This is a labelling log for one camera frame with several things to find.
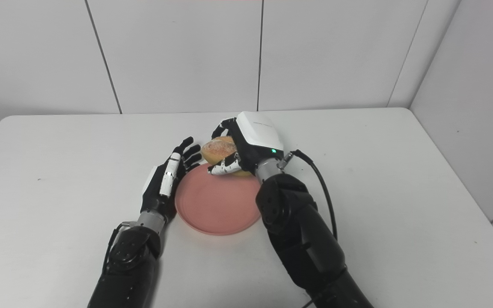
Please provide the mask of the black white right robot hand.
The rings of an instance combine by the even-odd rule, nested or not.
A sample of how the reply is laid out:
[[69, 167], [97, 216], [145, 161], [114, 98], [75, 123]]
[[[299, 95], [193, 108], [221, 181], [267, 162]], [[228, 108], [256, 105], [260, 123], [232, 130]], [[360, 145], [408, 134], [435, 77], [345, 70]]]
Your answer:
[[282, 173], [278, 163], [284, 158], [284, 145], [272, 121], [262, 113], [243, 111], [228, 118], [213, 131], [212, 138], [226, 131], [236, 150], [208, 168], [211, 175], [225, 175], [243, 170], [260, 183]]

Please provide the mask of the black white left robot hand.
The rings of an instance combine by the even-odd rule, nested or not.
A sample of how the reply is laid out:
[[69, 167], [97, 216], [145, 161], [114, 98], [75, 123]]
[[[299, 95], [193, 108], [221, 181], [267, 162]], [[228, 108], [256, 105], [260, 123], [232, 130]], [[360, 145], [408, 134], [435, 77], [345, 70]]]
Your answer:
[[189, 136], [174, 148], [163, 164], [156, 166], [143, 190], [141, 213], [159, 214], [166, 223], [176, 216], [176, 191], [185, 175], [200, 166], [200, 149]]

